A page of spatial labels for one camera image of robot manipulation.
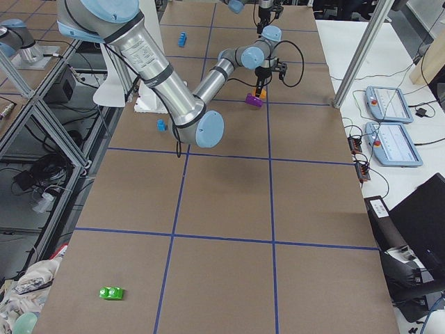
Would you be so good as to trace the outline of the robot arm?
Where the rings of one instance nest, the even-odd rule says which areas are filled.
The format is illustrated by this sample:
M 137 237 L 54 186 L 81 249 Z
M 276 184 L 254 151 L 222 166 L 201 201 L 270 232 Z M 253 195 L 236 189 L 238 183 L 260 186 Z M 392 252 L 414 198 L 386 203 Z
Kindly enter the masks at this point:
M 225 1 L 228 8 L 236 14 L 239 14 L 245 7 L 248 1 L 242 0 L 229 0 Z M 272 13 L 276 9 L 274 1 L 254 1 L 254 5 L 258 5 L 258 18 L 259 21 L 255 23 L 257 28 L 257 34 L 261 35 L 264 28 L 266 28 L 272 22 Z
M 169 128 L 180 143 L 212 148 L 223 137 L 223 117 L 207 108 L 238 67 L 255 70 L 275 54 L 281 30 L 267 26 L 249 46 L 226 49 L 190 91 L 145 28 L 138 1 L 58 1 L 58 29 L 70 38 L 116 47 L 170 114 Z

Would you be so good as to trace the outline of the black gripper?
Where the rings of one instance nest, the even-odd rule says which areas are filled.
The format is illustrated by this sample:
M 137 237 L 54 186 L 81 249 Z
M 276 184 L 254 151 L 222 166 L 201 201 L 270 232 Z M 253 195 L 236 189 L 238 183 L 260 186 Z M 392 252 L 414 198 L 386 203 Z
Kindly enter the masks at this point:
M 254 70 L 254 73 L 257 77 L 255 89 L 261 92 L 261 89 L 265 86 L 265 81 L 272 77 L 273 70 L 271 67 L 259 66 Z
M 263 29 L 267 26 L 267 20 L 271 19 L 271 13 L 274 9 L 274 6 L 262 7 L 260 6 L 258 9 L 258 16 L 260 21 L 257 24 L 257 34 L 261 34 Z

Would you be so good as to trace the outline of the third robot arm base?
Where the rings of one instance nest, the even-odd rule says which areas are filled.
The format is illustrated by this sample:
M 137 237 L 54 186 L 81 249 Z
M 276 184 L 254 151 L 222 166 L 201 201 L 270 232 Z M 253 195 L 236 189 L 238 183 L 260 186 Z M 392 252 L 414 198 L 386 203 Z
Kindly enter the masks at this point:
M 20 19 L 1 22 L 1 51 L 19 70 L 43 70 L 58 46 L 39 45 Z

